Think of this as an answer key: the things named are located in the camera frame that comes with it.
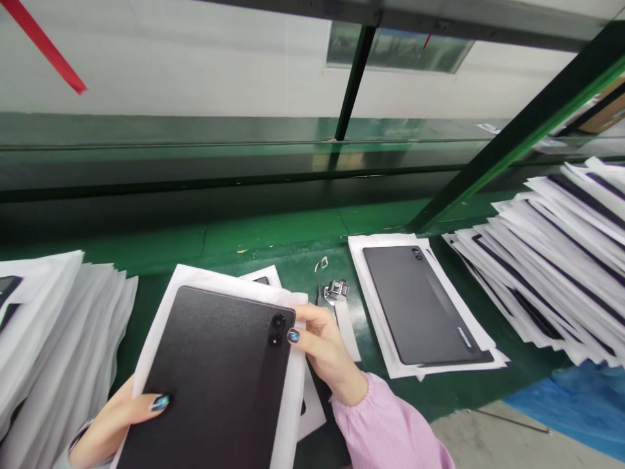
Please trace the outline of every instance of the hand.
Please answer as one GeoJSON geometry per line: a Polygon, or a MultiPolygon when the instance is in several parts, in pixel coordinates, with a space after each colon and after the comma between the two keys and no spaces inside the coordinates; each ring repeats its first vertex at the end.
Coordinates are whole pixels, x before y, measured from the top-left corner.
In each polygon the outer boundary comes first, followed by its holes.
{"type": "Polygon", "coordinates": [[[143,394],[131,399],[133,382],[134,375],[106,403],[74,446],[70,452],[72,468],[88,468],[106,461],[117,452],[130,425],[163,413],[169,396],[143,394]]]}
{"type": "Polygon", "coordinates": [[[353,406],[362,401],[368,392],[367,378],[352,361],[332,313],[312,304],[294,309],[297,319],[306,321],[306,330],[289,330],[288,341],[306,352],[312,368],[339,402],[353,406]]]}

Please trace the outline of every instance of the painted fingernail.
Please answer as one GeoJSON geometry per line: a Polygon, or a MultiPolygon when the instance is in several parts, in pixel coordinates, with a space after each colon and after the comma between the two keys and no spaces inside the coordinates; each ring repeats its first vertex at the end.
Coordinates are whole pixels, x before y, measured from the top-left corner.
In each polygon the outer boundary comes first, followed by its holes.
{"type": "Polygon", "coordinates": [[[150,406],[150,412],[158,412],[163,410],[169,404],[169,396],[162,395],[154,399],[154,402],[150,406]]]}
{"type": "Polygon", "coordinates": [[[286,338],[289,342],[297,343],[299,341],[299,332],[295,329],[291,329],[286,335],[286,338]]]}

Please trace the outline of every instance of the red strip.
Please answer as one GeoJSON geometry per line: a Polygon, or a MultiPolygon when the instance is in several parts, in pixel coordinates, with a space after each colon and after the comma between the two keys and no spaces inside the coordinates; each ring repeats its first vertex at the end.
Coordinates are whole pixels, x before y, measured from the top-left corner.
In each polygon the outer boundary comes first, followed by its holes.
{"type": "Polygon", "coordinates": [[[425,48],[428,46],[428,42],[430,41],[430,38],[432,37],[432,33],[430,33],[428,35],[428,38],[425,40],[425,44],[423,44],[423,49],[425,50],[425,48]]]}
{"type": "Polygon", "coordinates": [[[24,33],[35,43],[35,46],[48,59],[48,62],[57,69],[57,72],[67,82],[74,91],[81,94],[87,87],[74,72],[74,69],[67,63],[59,50],[52,44],[35,19],[28,13],[20,0],[0,0],[0,5],[5,7],[24,33]]]}

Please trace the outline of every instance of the window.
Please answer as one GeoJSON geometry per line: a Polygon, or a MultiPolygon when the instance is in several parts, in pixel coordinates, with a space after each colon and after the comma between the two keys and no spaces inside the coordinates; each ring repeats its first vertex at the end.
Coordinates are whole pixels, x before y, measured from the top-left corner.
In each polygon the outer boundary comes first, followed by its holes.
{"type": "MultiPolygon", "coordinates": [[[[360,28],[353,23],[332,22],[328,65],[352,64],[360,28]]],[[[454,74],[473,45],[472,40],[432,35],[424,49],[427,38],[427,34],[378,29],[367,66],[454,74]]]]}

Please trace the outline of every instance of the tablet back cover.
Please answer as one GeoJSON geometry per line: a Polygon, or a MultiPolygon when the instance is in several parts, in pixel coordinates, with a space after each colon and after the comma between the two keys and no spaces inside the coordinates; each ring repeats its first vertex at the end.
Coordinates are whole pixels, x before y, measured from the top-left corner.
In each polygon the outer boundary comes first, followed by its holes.
{"type": "Polygon", "coordinates": [[[292,309],[180,287],[144,390],[171,401],[130,427],[118,467],[268,468],[294,323],[292,309]]]}
{"type": "Polygon", "coordinates": [[[490,352],[479,349],[419,246],[364,248],[363,253],[402,363],[493,361],[490,352]]]}

